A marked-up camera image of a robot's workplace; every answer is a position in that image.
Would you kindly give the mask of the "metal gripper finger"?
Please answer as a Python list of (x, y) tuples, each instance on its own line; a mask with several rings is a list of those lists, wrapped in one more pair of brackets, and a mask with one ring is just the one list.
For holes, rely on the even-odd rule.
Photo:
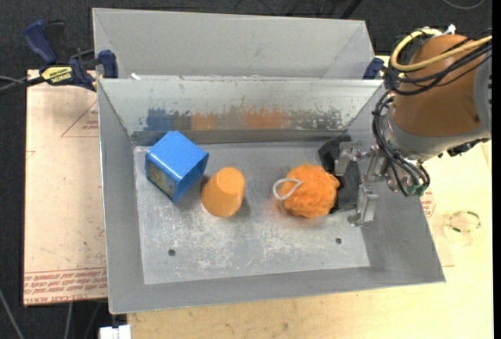
[(375, 210), (379, 195), (372, 186), (362, 184), (359, 186), (356, 213), (348, 217), (351, 226), (362, 226), (374, 220)]
[(344, 175), (351, 162), (356, 162), (361, 157), (360, 144), (358, 142), (340, 142), (339, 154), (334, 161), (335, 175)]

